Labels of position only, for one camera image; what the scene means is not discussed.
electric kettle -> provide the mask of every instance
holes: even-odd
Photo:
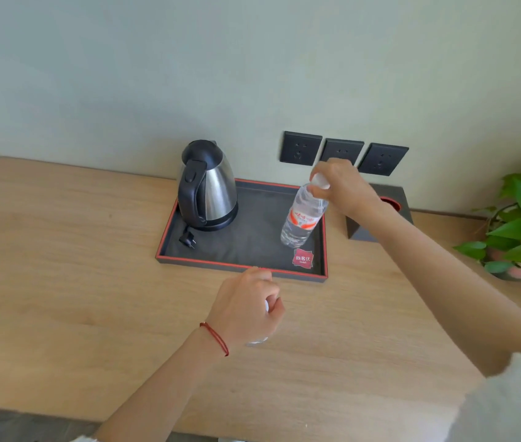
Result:
[[[215,141],[191,142],[181,155],[178,207],[185,223],[201,231],[229,225],[238,213],[232,168]]]

bottle cap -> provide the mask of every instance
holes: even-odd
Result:
[[[322,175],[320,172],[314,174],[314,177],[312,178],[311,183],[322,189],[330,188],[330,183],[328,182],[326,177],[324,177],[324,175]]]

black power socket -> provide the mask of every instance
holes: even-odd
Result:
[[[408,152],[407,147],[372,142],[358,167],[359,172],[388,177],[406,152]]]
[[[326,138],[320,161],[328,161],[329,158],[341,158],[355,164],[364,145],[365,143],[363,141],[333,140],[332,138]]]
[[[283,146],[281,147],[281,163],[314,165],[318,149],[322,143],[322,136],[305,133],[283,132]]]

kettle handle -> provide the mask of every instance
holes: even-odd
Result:
[[[196,198],[206,170],[205,161],[189,160],[178,182],[178,207],[185,223],[195,228],[205,226],[207,223],[199,216]]]

person's right arm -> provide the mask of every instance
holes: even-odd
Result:
[[[379,199],[349,161],[331,158],[312,171],[330,183],[312,194],[330,201],[383,246],[449,337],[485,376],[521,352],[521,309]]]

